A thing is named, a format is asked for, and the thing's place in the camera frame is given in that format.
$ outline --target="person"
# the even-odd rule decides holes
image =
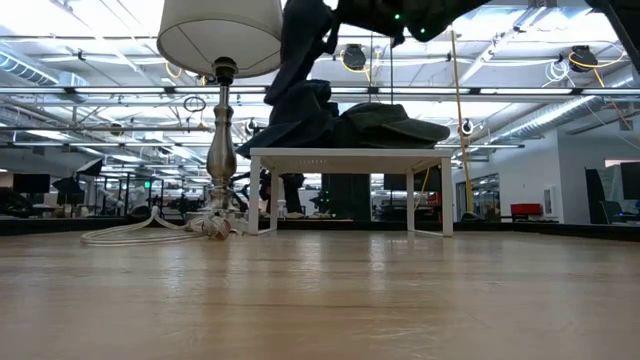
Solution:
[[[187,197],[184,195],[184,193],[182,193],[182,195],[180,195],[180,200],[178,200],[178,211],[180,212],[180,216],[182,216],[182,219],[184,221],[187,221],[188,207],[189,204],[187,201]]]

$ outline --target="desk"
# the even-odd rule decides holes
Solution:
[[[396,149],[251,149],[251,187],[249,194],[249,234],[259,235],[278,228],[277,216],[269,229],[258,230],[260,170],[271,171],[271,214],[278,213],[278,177],[280,174],[405,174],[407,193],[414,193],[414,174],[434,165],[442,165],[442,233],[415,229],[415,198],[407,197],[407,230],[440,236],[453,236],[453,190],[451,151]]]

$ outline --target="table lamp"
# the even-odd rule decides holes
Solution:
[[[213,213],[233,212],[229,179],[236,172],[229,86],[234,78],[280,66],[280,0],[165,0],[158,50],[172,64],[213,76],[220,86],[215,135],[207,156]]]

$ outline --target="white side table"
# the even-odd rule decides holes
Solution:
[[[269,229],[258,230],[258,198],[261,167],[271,171],[271,214],[278,213],[278,176],[280,174],[405,174],[407,176],[407,230],[453,236],[453,184],[451,156],[447,150],[390,149],[251,149],[251,188],[249,200],[249,234],[259,235],[278,228],[278,217],[271,216]],[[415,228],[414,174],[434,165],[442,165],[442,233]]]

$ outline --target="ceiling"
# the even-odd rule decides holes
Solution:
[[[333,0],[325,2],[335,6]],[[566,58],[572,46],[588,45],[601,63],[621,57],[623,50],[608,20],[604,15],[593,12],[582,1],[575,2],[576,6],[534,12],[535,16],[524,27],[526,31],[520,33],[512,31],[513,26],[525,14],[527,7],[504,3],[492,2],[454,22],[454,29],[458,33],[456,49],[459,73],[464,80],[461,86],[569,87],[572,85],[564,76],[561,81],[551,81],[550,71],[559,56]],[[0,11],[0,52],[10,51],[44,73],[76,74],[91,86],[200,85],[194,76],[167,64],[159,55],[156,35],[162,16],[162,0],[71,0],[68,4],[75,16],[66,13],[51,0],[4,1]],[[347,44],[362,46],[369,61],[371,83],[365,73],[354,73],[343,66],[339,53]],[[454,66],[449,58],[451,51],[450,33],[443,33],[426,44],[409,37],[405,44],[391,50],[386,37],[342,26],[336,56],[325,55],[318,59],[311,77],[329,80],[334,87],[451,87],[454,84]],[[484,61],[480,62],[480,66],[474,65],[474,61],[478,62],[482,55]],[[610,73],[629,64],[624,56],[618,63],[602,69],[602,74],[606,79]],[[268,86],[274,76],[275,73],[239,79],[235,85]],[[572,72],[570,77],[578,87],[593,87],[596,84],[593,73]],[[0,86],[34,85],[0,71]],[[250,119],[266,125],[270,107],[262,103],[262,97],[261,94],[246,94],[232,99],[235,110],[234,142],[246,141],[244,130]],[[61,102],[59,98],[33,95],[13,95],[9,98],[14,101],[12,106],[18,102],[51,114],[51,119],[45,121],[45,116],[29,113],[29,119],[42,122],[43,126],[59,126],[68,123],[69,119],[82,119],[82,125],[89,128],[82,134],[64,136],[86,139],[95,135],[95,141],[118,142],[147,138],[181,143],[210,142],[213,138],[211,132],[147,131],[126,133],[123,139],[123,136],[109,133],[92,134],[90,127],[111,123],[165,128],[192,128],[202,123],[212,127],[212,107],[217,102],[216,95],[202,96],[208,108],[192,115],[182,108],[184,96],[93,95],[86,103]],[[342,111],[359,101],[369,101],[368,96],[336,100],[341,102]],[[452,130],[457,126],[457,105],[453,98],[443,101],[400,98],[396,103],[404,105],[413,118],[451,126]],[[497,130],[543,105],[526,97],[504,102],[467,100],[462,104],[462,113],[463,117],[481,124],[482,128]],[[0,119],[3,120],[5,125],[9,123],[7,119]],[[455,131],[452,133],[454,135],[449,141],[456,142]],[[18,137],[24,141],[55,140],[51,136],[43,137],[35,133],[18,134]],[[201,164],[206,157],[206,148],[186,150],[188,154],[171,156],[176,157],[179,164],[182,158],[186,164]],[[142,151],[139,155],[147,161],[167,161],[166,158],[154,157],[157,152],[145,151],[148,152],[146,156],[142,156]],[[246,162],[241,162],[241,165],[246,166]]]

